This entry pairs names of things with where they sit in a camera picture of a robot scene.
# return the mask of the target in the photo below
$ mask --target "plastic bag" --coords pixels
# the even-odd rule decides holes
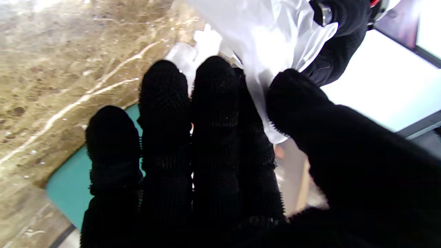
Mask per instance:
[[[215,54],[207,56],[207,51],[219,51],[221,41],[227,44],[242,63],[248,90],[262,118],[268,139],[272,143],[286,140],[268,120],[266,91],[279,72],[288,68],[304,70],[317,56],[324,43],[335,34],[338,24],[321,27],[315,23],[314,11],[307,0],[187,1],[221,36],[221,40],[206,44],[200,37],[198,41],[195,35],[197,45],[193,57],[199,56],[199,60],[203,57],[208,58]],[[207,33],[199,35],[208,37],[206,40],[216,39],[212,30],[205,31]],[[190,60],[189,64],[197,68],[199,62],[203,62],[199,60]],[[182,61],[172,61],[181,69],[178,63]],[[187,78],[194,80],[194,74]]]

